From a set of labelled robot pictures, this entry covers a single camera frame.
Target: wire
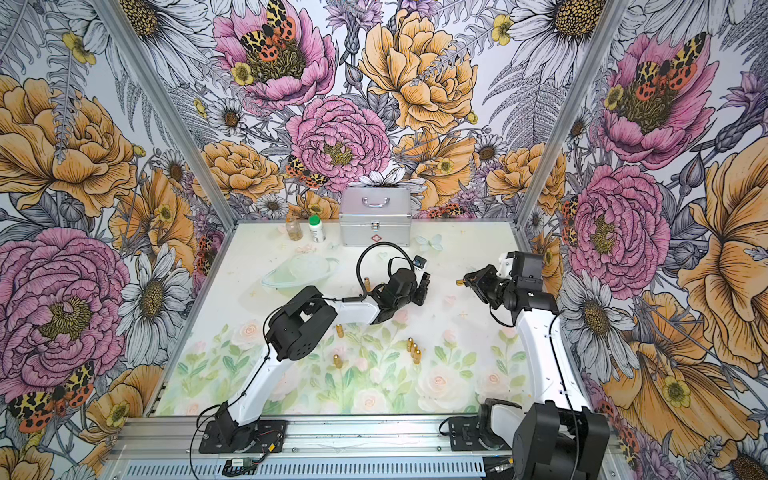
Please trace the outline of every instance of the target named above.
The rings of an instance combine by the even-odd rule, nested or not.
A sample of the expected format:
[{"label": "wire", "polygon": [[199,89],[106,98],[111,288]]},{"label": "wire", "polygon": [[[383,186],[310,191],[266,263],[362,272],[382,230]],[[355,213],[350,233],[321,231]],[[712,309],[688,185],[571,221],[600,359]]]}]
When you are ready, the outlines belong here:
[{"label": "wire", "polygon": [[571,409],[571,415],[573,415],[574,417],[574,438],[576,439],[576,458],[574,460],[574,469],[571,470],[571,480],[574,480],[574,476],[576,475],[576,467],[578,466],[578,459],[579,459],[581,446],[579,445],[578,420],[576,419],[576,412],[574,412],[574,406],[571,404],[571,399],[568,398],[568,391],[565,385],[565,377],[563,377],[563,371],[560,370],[560,362],[558,361],[558,354],[554,350],[554,342],[552,341],[552,326],[554,325],[554,322],[557,319],[558,317],[555,316],[555,318],[552,319],[552,323],[549,324],[549,346],[552,348],[552,356],[554,357],[554,364],[558,367],[558,374],[560,375],[560,382],[563,385],[563,395],[565,396],[565,401],[568,402],[568,408]]},{"label": "wire", "polygon": [[398,250],[400,253],[402,253],[403,257],[405,257],[405,259],[408,260],[408,263],[409,263],[409,265],[411,267],[411,271],[414,274],[416,273],[416,268],[414,268],[414,266],[413,266],[413,260],[411,260],[411,257],[408,256],[408,254],[406,253],[405,250],[403,250],[398,245],[395,245],[392,242],[378,242],[378,243],[374,243],[373,245],[369,246],[368,248],[366,248],[365,250],[362,251],[362,253],[360,254],[360,258],[357,259],[357,266],[355,267],[355,273],[357,274],[357,283],[360,284],[360,289],[362,290],[362,295],[359,297],[360,300],[364,300],[368,296],[368,290],[366,290],[366,285],[362,281],[362,277],[360,276],[360,265],[362,264],[362,259],[366,255],[366,253],[368,253],[370,250],[372,250],[372,249],[374,249],[376,247],[381,247],[382,245],[386,245],[388,247],[392,247],[392,248]]},{"label": "wire", "polygon": [[514,326],[514,325],[507,325],[506,323],[504,323],[504,322],[502,322],[501,320],[499,320],[498,318],[496,318],[496,315],[494,315],[494,314],[493,314],[493,309],[491,308],[491,304],[490,304],[490,303],[488,304],[488,313],[490,313],[490,314],[491,314],[491,316],[493,317],[493,319],[494,319],[494,320],[496,320],[496,323],[498,323],[499,325],[501,325],[501,326],[505,326],[505,327],[507,327],[507,328],[510,328],[510,329],[511,329],[511,328],[515,328],[515,326]]}]

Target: orange peony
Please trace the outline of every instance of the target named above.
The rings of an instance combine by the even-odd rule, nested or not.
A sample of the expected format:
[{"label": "orange peony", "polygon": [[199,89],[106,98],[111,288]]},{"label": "orange peony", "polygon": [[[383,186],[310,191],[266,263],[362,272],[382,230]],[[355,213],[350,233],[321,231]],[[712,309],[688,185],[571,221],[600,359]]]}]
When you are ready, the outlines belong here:
[{"label": "orange peony", "polygon": [[[491,195],[512,197],[525,192],[531,184],[533,174],[541,161],[545,144],[534,145],[531,149],[519,148],[502,155],[498,159],[501,170],[488,174],[488,192]],[[552,172],[547,177],[544,190],[538,198],[538,204],[547,215],[554,215],[560,200],[565,196],[565,155],[562,152],[554,163]]]},{"label": "orange peony", "polygon": [[432,22],[418,12],[408,15],[400,10],[396,19],[394,35],[381,24],[368,32],[358,66],[378,85],[370,91],[391,92],[398,101],[400,127],[444,134],[472,110],[477,67],[467,57],[459,65],[446,66],[440,74],[424,75],[451,44],[453,35],[435,31]]},{"label": "orange peony", "polygon": [[563,256],[560,253],[560,237],[551,233],[544,237],[540,233],[533,239],[533,253],[544,257],[544,266],[541,268],[541,279],[548,293],[558,298],[560,288],[563,286]]},{"label": "orange peony", "polygon": [[289,216],[294,218],[309,218],[317,215],[323,220],[339,218],[339,202],[330,197],[321,197],[315,192],[308,190],[304,195],[296,197],[298,205],[290,204],[288,209]]},{"label": "orange peony", "polygon": [[[635,321],[629,346],[640,370],[632,379],[619,371],[618,380],[603,384],[606,394],[630,425],[657,441],[672,431],[675,455],[686,456],[719,436],[723,451],[714,463],[727,465],[736,458],[736,441],[756,438],[760,424],[748,420],[750,410],[723,391],[730,386],[717,365],[704,362],[710,343],[703,325],[671,293],[647,290],[638,299]],[[738,379],[734,383],[740,392],[746,388]]]},{"label": "orange peony", "polygon": [[[208,144],[203,148],[203,159],[226,198],[241,194],[256,201],[262,195],[280,192],[285,186],[280,167],[243,143],[222,140]],[[197,179],[192,188],[198,197],[205,197]]]},{"label": "orange peony", "polygon": [[768,138],[715,163],[706,187],[707,211],[690,211],[712,232],[709,250],[677,282],[701,312],[717,358],[754,377],[768,365]]},{"label": "orange peony", "polygon": [[22,87],[0,75],[0,192],[26,194],[19,209],[35,205],[48,188],[66,192],[98,217],[136,187],[134,149],[98,100],[79,91],[72,132],[59,145],[51,99],[60,94],[45,80],[29,78]]},{"label": "orange peony", "polygon": [[195,238],[192,210],[176,195],[162,170],[154,169],[152,179],[141,177],[141,195],[130,192],[120,197],[109,219],[112,246],[130,253],[146,251],[154,261],[163,243],[176,247],[176,260],[190,272],[194,268]]},{"label": "orange peony", "polygon": [[402,161],[417,162],[411,178],[426,180],[427,190],[421,192],[422,210],[447,203],[461,187],[472,178],[470,163],[480,165],[475,153],[475,139],[466,137],[461,140],[450,135],[442,141],[437,134],[428,131],[416,135],[403,135],[400,142],[392,149],[394,155]]}]

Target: green leaf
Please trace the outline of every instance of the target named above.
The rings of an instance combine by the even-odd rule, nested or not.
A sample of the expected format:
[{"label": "green leaf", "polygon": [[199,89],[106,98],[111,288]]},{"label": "green leaf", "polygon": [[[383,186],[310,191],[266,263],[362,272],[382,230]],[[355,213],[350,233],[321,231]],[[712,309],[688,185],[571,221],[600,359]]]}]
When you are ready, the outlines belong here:
[{"label": "green leaf", "polygon": [[448,363],[448,356],[445,354],[445,350],[443,350],[441,346],[435,347],[435,355],[437,355],[437,358],[439,358],[443,363]]},{"label": "green leaf", "polygon": [[509,386],[511,387],[519,387],[523,386],[525,384],[525,375],[518,375],[516,377],[513,377],[512,380],[509,381]]},{"label": "green leaf", "polygon": [[224,360],[222,360],[222,363],[224,364],[224,366],[227,367],[227,370],[232,372],[232,375],[235,374],[235,372],[237,371],[237,367],[235,366],[235,362],[234,360],[232,360],[231,356],[225,356]]},{"label": "green leaf", "polygon": [[463,366],[472,366],[472,365],[475,364],[477,359],[478,359],[477,353],[474,353],[474,352],[467,353],[466,355],[464,355],[464,359],[462,360],[462,365]]},{"label": "green leaf", "polygon": [[509,375],[509,373],[507,372],[507,366],[504,364],[504,362],[502,362],[501,360],[496,360],[496,366],[498,367],[499,372],[505,375]]},{"label": "green leaf", "polygon": [[405,382],[401,384],[399,387],[397,387],[397,390],[395,391],[395,395],[405,394],[411,391],[411,385],[413,382]]}]

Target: fern leaf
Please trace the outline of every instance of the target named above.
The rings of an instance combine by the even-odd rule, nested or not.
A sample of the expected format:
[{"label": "fern leaf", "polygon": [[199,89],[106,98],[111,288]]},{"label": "fern leaf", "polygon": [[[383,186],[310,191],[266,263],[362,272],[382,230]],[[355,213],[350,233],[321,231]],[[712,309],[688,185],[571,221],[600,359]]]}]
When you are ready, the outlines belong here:
[{"label": "fern leaf", "polygon": [[2,3],[4,21],[0,23],[0,71],[18,78],[12,63],[19,66],[21,74],[26,73],[26,64],[33,58],[40,58],[40,45],[44,34],[40,15],[32,8],[30,0],[5,0]]}]

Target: flower center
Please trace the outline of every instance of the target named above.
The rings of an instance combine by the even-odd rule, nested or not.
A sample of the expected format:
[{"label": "flower center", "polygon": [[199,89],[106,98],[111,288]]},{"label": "flower center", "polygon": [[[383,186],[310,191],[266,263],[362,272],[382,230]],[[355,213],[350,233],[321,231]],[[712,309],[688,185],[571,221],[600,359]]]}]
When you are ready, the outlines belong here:
[{"label": "flower center", "polygon": [[171,164],[168,168],[168,176],[177,182],[180,182],[181,178],[184,176],[184,169],[181,168],[181,165],[179,164]]},{"label": "flower center", "polygon": [[589,237],[598,253],[610,253],[614,249],[614,243],[616,243],[614,230],[616,230],[615,225],[605,223],[605,215],[598,217],[598,221],[595,222],[594,233]]},{"label": "flower center", "polygon": [[558,6],[554,26],[563,35],[591,35],[598,26],[605,0],[565,0]]},{"label": "flower center", "polygon": [[51,340],[60,333],[68,334],[70,339],[79,339],[94,315],[85,300],[76,296],[50,305],[48,309],[51,310],[51,321],[40,327],[40,334]]},{"label": "flower center", "polygon": [[331,164],[334,165],[349,165],[349,162],[352,161],[352,151],[344,147],[340,142],[336,142],[336,145],[332,147],[324,144],[323,153],[331,157]]},{"label": "flower center", "polygon": [[730,463],[730,467],[741,480],[768,480],[766,469],[748,455],[740,453]]},{"label": "flower center", "polygon": [[237,126],[237,122],[239,122],[239,121],[240,121],[240,117],[237,115],[237,112],[228,111],[224,115],[224,123],[228,127],[236,127]]},{"label": "flower center", "polygon": [[251,74],[260,82],[276,80],[282,77],[294,77],[301,79],[306,67],[306,58],[299,49],[296,39],[285,42],[284,46],[277,47],[277,58],[264,61],[259,56],[259,50],[255,42],[251,40],[251,34],[243,35],[240,44],[245,47],[248,55],[248,65]]},{"label": "flower center", "polygon": [[584,122],[581,119],[578,119],[574,122],[573,125],[571,125],[571,136],[572,137],[578,137],[581,135],[581,132],[584,131]]},{"label": "flower center", "polygon": [[481,161],[491,160],[494,155],[496,155],[496,149],[491,145],[481,148],[478,152]]},{"label": "flower center", "polygon": [[160,281],[149,282],[141,297],[141,312],[145,318],[153,319],[160,313],[163,309],[164,294],[163,284]]},{"label": "flower center", "polygon": [[157,31],[157,13],[145,0],[120,0],[120,6],[136,35],[149,37]]},{"label": "flower center", "polygon": [[113,406],[112,410],[109,411],[109,416],[107,417],[107,426],[119,429],[125,423],[127,416],[128,402],[123,400],[122,402]]},{"label": "flower center", "polygon": [[590,330],[596,335],[605,335],[608,333],[610,323],[605,310],[594,300],[587,300],[584,304],[584,318],[587,320]]}]

